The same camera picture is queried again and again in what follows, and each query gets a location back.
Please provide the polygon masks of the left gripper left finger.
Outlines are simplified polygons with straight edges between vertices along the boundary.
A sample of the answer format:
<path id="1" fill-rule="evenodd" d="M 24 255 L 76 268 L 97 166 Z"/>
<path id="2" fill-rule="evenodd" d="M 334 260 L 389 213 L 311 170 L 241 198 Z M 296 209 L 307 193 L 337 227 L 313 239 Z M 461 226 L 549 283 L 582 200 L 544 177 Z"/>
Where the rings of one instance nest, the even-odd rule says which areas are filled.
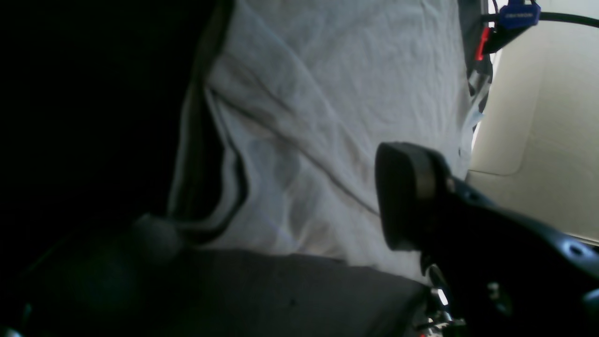
<path id="1" fill-rule="evenodd" d="M 166 220 L 70 235 L 1 286 L 3 337 L 83 337 L 140 329 L 159 275 L 184 248 Z"/>

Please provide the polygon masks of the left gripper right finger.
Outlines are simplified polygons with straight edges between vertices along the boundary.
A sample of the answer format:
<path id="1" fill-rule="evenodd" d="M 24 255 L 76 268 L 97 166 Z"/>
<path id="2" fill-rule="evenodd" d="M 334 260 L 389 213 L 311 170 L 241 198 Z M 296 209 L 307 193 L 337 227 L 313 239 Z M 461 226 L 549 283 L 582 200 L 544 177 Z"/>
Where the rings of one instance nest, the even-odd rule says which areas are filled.
<path id="1" fill-rule="evenodd" d="M 471 336 L 598 335 L 598 252 L 588 245 L 495 205 L 418 145 L 378 146 L 376 190 L 388 247 L 440 268 Z"/>

